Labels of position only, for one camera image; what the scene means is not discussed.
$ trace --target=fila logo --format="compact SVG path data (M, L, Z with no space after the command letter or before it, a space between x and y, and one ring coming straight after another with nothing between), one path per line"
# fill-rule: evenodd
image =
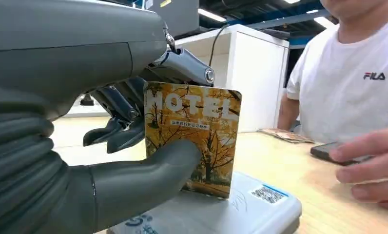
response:
M368 78L371 80L385 80L385 74L383 72L381 73L376 73L376 72L366 72L365 75L363 76L363 79Z

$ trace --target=autumn tree illustration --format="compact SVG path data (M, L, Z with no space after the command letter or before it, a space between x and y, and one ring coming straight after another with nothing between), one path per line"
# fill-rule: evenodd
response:
M238 119L224 119L223 109L226 108L230 114L239 116L241 95L231 90L164 83L149 83L145 90L145 93L147 92L150 92L153 97L157 97L161 92L163 101L161 107L157 106L156 103L152 106L147 106L145 103L147 154L151 155L168 142L187 138L197 144L202 152L201 162L193 172L191 180L210 186L229 186L233 170ZM170 93L178 94L178 97L183 100L181 109L178 111L173 112L165 107L165 97ZM221 101L215 107L213 117L205 116L203 115L204 102L199 101L195 106L191 106L191 102L185 98L187 95L220 100L229 99L230 106L223 107ZM172 100L171 105L176 106L176 100ZM170 123L176 120L206 124L208 129L183 127Z

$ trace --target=ceiling light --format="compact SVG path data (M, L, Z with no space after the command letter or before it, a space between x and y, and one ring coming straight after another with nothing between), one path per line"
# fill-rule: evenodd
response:
M328 20L325 17L317 17L317 18L314 18L313 20L325 28L330 28L330 27L335 26L334 23L332 23L330 20Z
M311 11L306 12L306 14L311 14L311 13L316 13L316 12L319 12L319 10L311 10Z
M284 0L285 2L289 3L289 4L293 4L293 3L296 3L300 0Z
M198 13L201 14L201 15L204 15L204 16L206 16L208 18L211 18L213 20L216 20L218 22L226 22L227 21L225 18L223 18L221 16L218 16L218 15L215 15L215 14L213 14L211 12L208 12L206 10L203 10L203 9L198 9Z

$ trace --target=fingernail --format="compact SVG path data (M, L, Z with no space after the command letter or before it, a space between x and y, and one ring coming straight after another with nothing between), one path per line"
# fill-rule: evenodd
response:
M342 153L338 150L332 150L330 152L330 157L335 160L335 161L339 161L340 158L342 157Z
M341 183L350 183L352 180L350 173L344 170L337 171L336 178Z
M369 193L362 188L352 188L352 194L356 199L363 200L368 198Z

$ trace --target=white t-shirt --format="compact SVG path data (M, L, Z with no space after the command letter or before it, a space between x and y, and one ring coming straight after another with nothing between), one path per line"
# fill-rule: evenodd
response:
M299 133L323 143L388 127L388 23L352 44L337 40L338 27L307 44L287 86L300 100Z

